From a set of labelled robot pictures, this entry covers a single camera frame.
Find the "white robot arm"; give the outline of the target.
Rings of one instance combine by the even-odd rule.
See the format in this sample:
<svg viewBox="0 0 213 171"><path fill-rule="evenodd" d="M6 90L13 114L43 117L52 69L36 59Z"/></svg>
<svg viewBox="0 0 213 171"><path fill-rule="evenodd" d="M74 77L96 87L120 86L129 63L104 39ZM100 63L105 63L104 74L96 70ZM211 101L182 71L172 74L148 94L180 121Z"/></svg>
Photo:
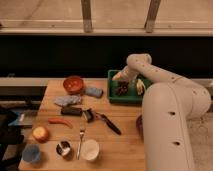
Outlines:
<svg viewBox="0 0 213 171"><path fill-rule="evenodd" d="M147 171L195 171L187 120L200 117L211 106L202 85L152 64L148 54L131 54L114 77L132 81L137 75L152 85L142 99L142 126Z"/></svg>

